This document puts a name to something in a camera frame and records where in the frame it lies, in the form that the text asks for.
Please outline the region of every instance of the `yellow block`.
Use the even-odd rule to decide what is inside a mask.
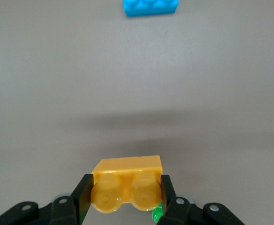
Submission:
[[[142,211],[154,209],[162,198],[159,156],[102,159],[94,168],[91,202],[104,213],[132,203]]]

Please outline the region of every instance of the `blue lego brick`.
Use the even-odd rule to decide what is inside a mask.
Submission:
[[[174,13],[178,0],[123,0],[127,16]]]

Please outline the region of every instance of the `gray surface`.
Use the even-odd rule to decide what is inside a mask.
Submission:
[[[160,154],[178,193],[274,225],[274,0],[0,0],[0,214],[102,158]],[[126,205],[86,225],[153,224]]]

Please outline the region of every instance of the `silver screw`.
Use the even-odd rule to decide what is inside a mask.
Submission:
[[[212,210],[213,212],[218,212],[220,209],[216,205],[210,205],[210,210]]]
[[[185,201],[182,198],[177,198],[176,203],[182,205],[185,203]]]
[[[22,211],[29,210],[31,208],[30,205],[25,205],[21,208]]]
[[[65,203],[65,202],[67,202],[67,199],[66,199],[66,198],[62,198],[62,199],[59,201],[60,204],[63,204],[63,203]]]

